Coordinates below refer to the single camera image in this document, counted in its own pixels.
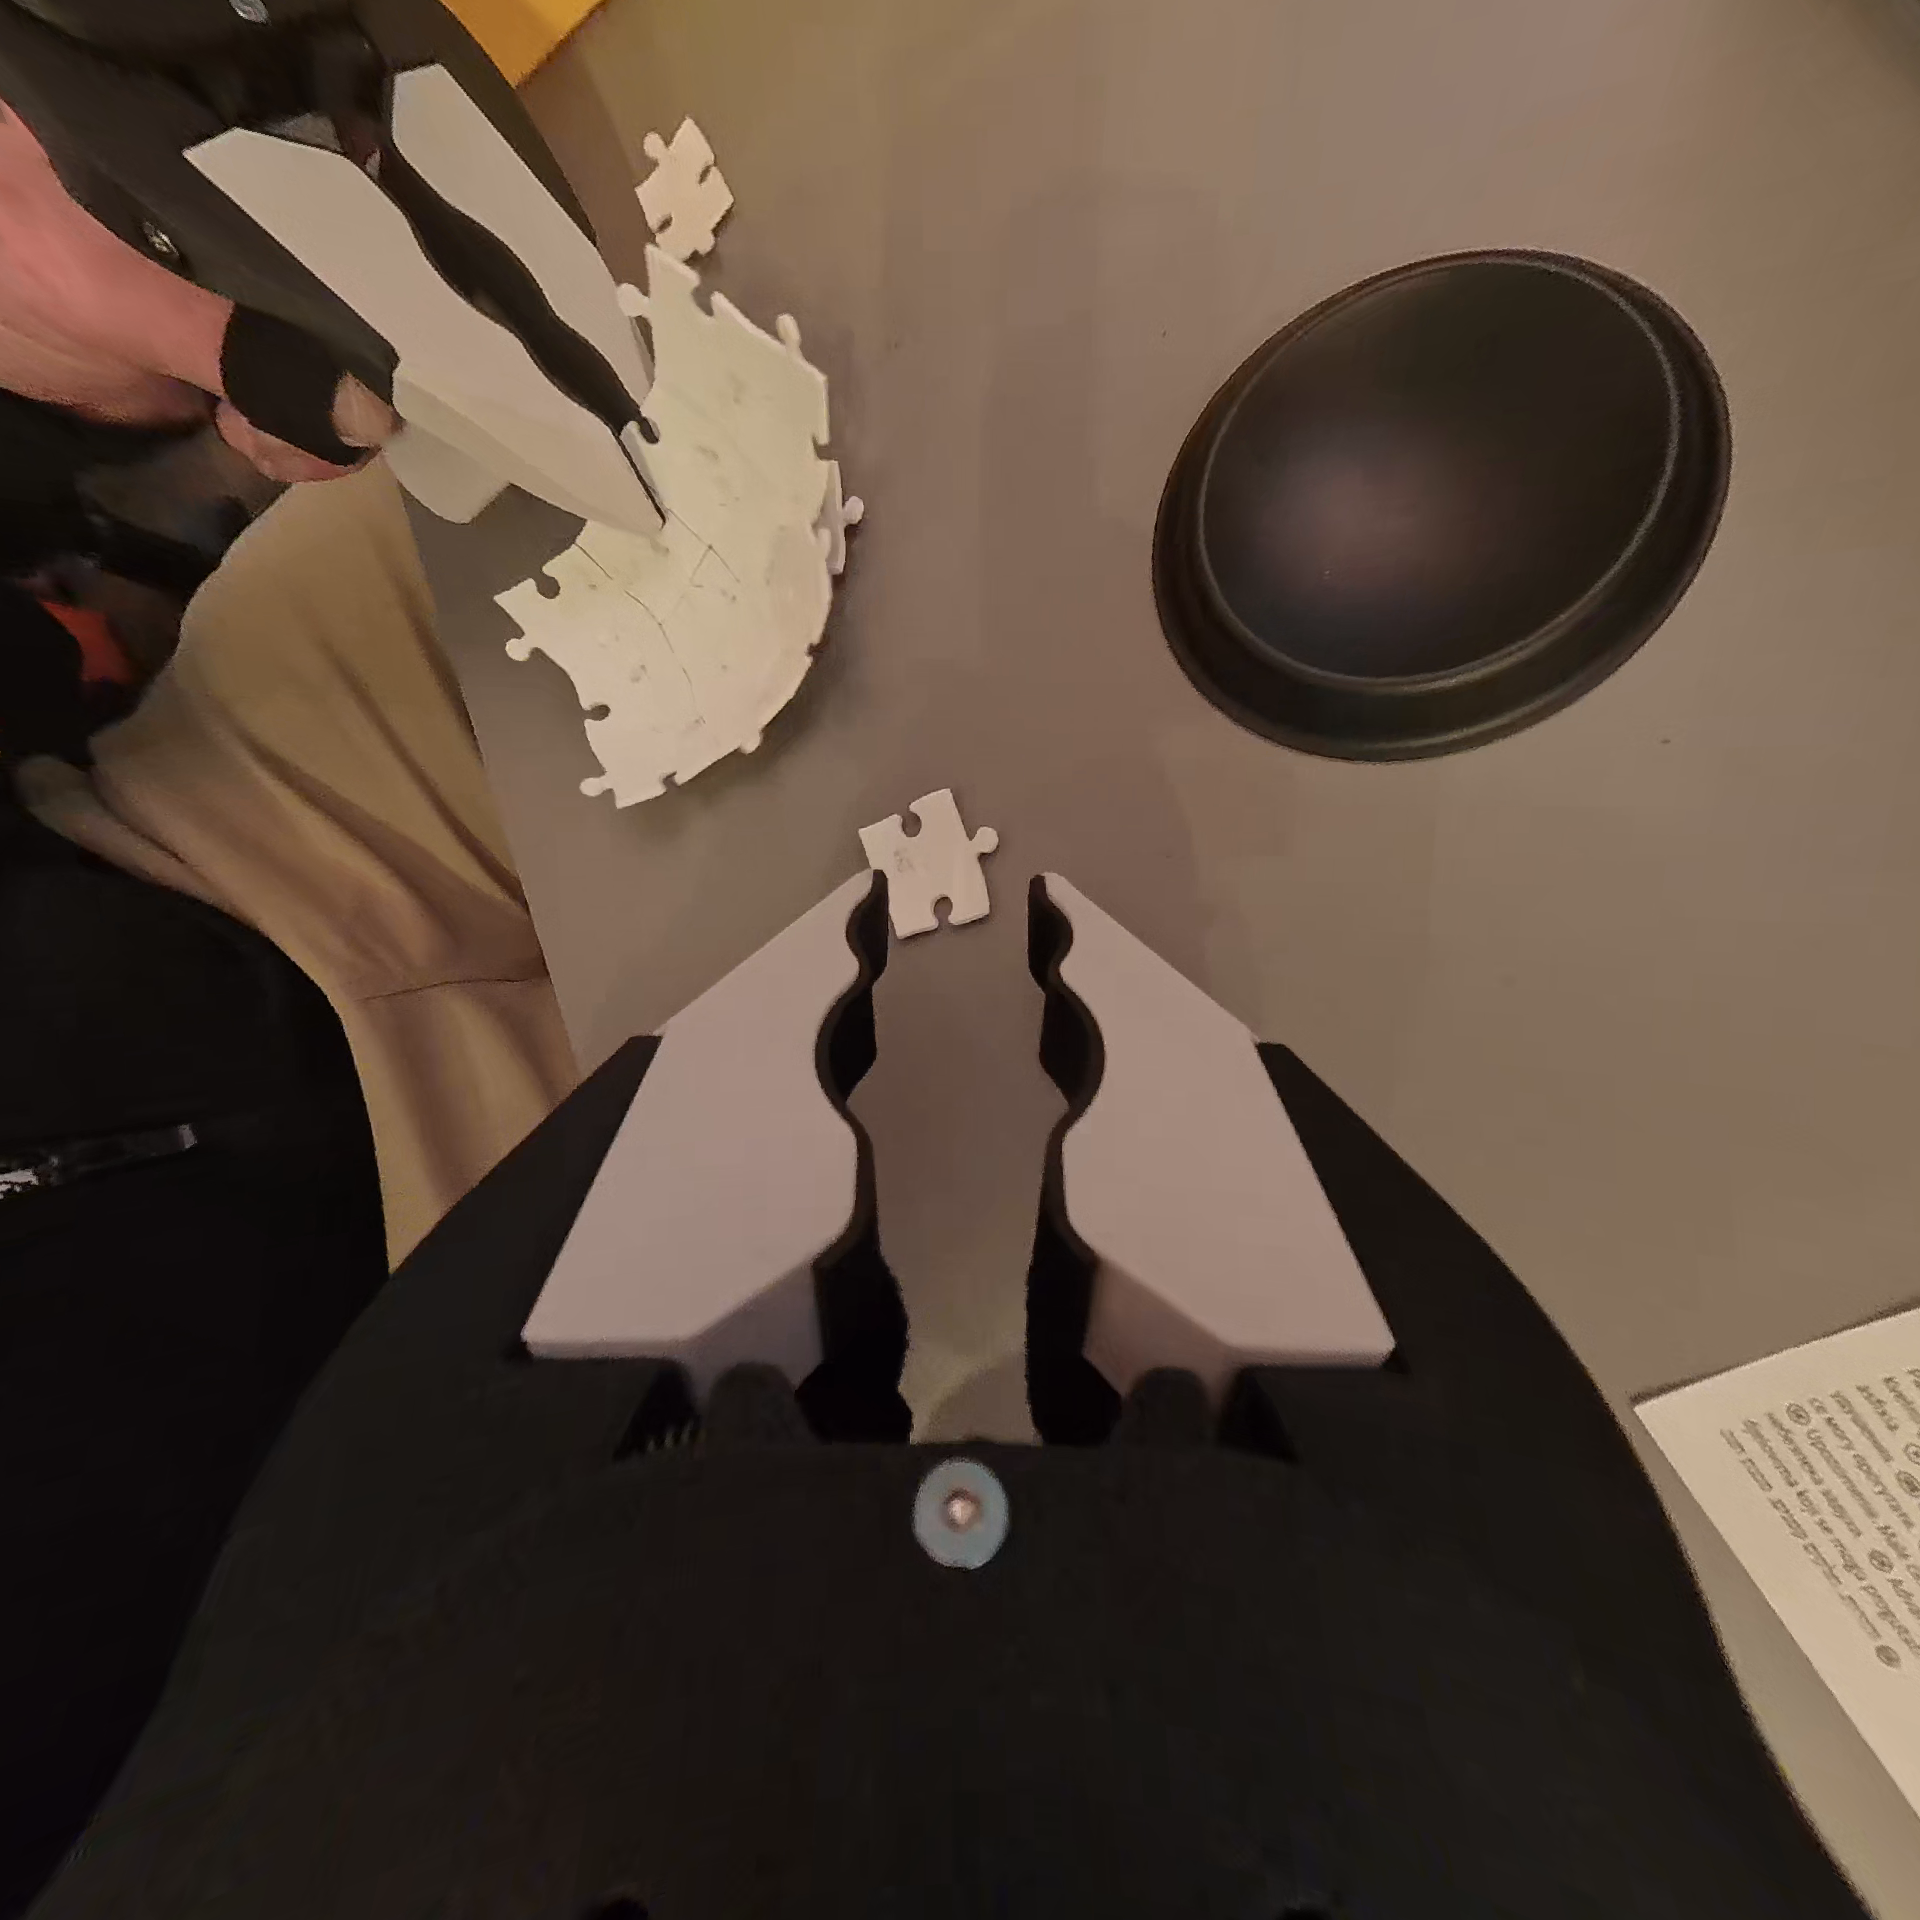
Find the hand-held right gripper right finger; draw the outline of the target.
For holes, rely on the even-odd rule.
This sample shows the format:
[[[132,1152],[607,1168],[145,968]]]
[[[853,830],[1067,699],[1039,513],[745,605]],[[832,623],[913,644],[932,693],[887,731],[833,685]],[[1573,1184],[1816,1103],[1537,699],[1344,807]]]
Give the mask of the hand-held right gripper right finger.
[[[1045,1206],[1088,1271],[1078,1355],[1380,1365],[1392,1331],[1254,1032],[1059,872],[1031,886],[1028,965],[1067,1099]]]

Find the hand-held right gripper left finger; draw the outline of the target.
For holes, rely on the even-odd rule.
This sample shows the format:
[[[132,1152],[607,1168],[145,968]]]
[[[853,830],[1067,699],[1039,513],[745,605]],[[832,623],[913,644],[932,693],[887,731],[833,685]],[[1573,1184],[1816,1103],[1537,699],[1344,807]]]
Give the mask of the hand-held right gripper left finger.
[[[844,880],[655,1031],[518,1339],[539,1360],[686,1376],[824,1358],[813,1267],[856,1217],[859,1148],[830,1020],[873,983],[885,880]]]

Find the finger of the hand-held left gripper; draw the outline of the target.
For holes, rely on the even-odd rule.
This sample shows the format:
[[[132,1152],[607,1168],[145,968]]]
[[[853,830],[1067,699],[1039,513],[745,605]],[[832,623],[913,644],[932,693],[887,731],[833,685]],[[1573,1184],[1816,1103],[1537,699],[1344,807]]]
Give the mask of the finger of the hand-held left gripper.
[[[499,479],[583,520],[655,531],[637,356],[569,324],[491,229],[403,172],[231,128],[184,161],[390,350],[390,404]]]
[[[441,63],[390,77],[390,196],[558,392],[615,439],[639,422],[651,375],[592,231]]]

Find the partly built white puzzle ball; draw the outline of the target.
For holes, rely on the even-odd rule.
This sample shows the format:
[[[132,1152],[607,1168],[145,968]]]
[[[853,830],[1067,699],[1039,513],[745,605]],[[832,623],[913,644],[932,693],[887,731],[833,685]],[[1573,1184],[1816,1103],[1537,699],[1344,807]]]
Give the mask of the partly built white puzzle ball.
[[[791,316],[759,326],[659,244],[617,292],[654,347],[639,421],[663,528],[590,519],[495,605],[505,654],[572,684],[597,763],[583,795],[623,809],[759,747],[824,638],[863,505],[824,455],[827,376]]]

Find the white puzzle piece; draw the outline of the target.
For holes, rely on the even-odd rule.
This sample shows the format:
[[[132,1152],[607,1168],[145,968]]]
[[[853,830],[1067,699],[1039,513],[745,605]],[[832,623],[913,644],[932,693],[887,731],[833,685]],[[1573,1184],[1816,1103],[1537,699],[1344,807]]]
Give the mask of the white puzzle piece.
[[[887,880],[887,916],[897,940],[990,916],[985,861],[1001,838],[995,828],[972,828],[949,785],[861,825],[856,841],[869,868]]]
[[[672,135],[647,132],[643,155],[648,172],[632,195],[651,241],[678,264],[707,256],[733,206],[707,132],[683,116]]]

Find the person's left hand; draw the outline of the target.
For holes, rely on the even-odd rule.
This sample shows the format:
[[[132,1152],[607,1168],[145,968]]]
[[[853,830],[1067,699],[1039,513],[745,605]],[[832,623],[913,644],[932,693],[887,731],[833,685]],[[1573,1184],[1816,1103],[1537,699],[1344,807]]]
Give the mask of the person's left hand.
[[[96,422],[200,425],[273,481],[358,465],[399,428],[323,347],[140,252],[1,109],[4,391]]]

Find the yellow object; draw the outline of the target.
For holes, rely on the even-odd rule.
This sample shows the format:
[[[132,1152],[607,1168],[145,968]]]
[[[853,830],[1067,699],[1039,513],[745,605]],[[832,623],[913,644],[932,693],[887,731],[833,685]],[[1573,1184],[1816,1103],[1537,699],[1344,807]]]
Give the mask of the yellow object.
[[[507,80],[520,85],[605,7],[605,1],[472,5],[471,31],[487,46]]]

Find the orange red sheet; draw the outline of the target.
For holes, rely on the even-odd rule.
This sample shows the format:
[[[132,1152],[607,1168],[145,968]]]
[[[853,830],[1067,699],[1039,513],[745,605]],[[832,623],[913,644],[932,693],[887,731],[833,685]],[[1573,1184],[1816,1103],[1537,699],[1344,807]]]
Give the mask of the orange red sheet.
[[[47,597],[39,597],[36,608],[72,640],[83,685],[132,688],[137,684],[137,668],[104,613]]]

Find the person's beige trousers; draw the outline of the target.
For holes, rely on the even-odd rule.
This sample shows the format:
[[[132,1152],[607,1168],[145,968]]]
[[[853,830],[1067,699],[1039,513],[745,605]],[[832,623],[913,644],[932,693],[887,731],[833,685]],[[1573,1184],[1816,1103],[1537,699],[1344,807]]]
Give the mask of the person's beige trousers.
[[[323,990],[399,1264],[581,1067],[390,468],[263,512],[91,756],[30,758],[30,811],[254,925]]]

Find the person's black jacket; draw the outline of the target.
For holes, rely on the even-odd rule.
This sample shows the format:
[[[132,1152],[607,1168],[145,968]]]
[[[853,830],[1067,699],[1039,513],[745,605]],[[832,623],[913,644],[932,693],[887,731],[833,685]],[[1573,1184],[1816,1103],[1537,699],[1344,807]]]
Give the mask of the person's black jacket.
[[[149,1724],[232,1513],[388,1276],[340,1020],[261,932],[36,821],[88,742],[4,582],[1,1913]]]

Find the white printed paper sheet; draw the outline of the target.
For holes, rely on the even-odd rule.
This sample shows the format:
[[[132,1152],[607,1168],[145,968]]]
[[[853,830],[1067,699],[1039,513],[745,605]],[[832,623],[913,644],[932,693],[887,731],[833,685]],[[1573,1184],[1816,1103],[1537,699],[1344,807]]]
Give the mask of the white printed paper sheet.
[[[1917,1806],[1917,1308],[1636,1400],[1908,1807]]]

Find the black round bowl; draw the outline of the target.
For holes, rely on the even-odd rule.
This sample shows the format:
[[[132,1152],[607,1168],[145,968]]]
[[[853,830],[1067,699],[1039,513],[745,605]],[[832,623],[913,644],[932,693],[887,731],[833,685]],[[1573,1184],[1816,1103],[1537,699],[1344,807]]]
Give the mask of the black round bowl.
[[[1411,261],[1284,324],[1193,421],[1151,542],[1160,632],[1289,750],[1473,751],[1665,623],[1732,459],[1705,343],[1640,280],[1531,249]]]

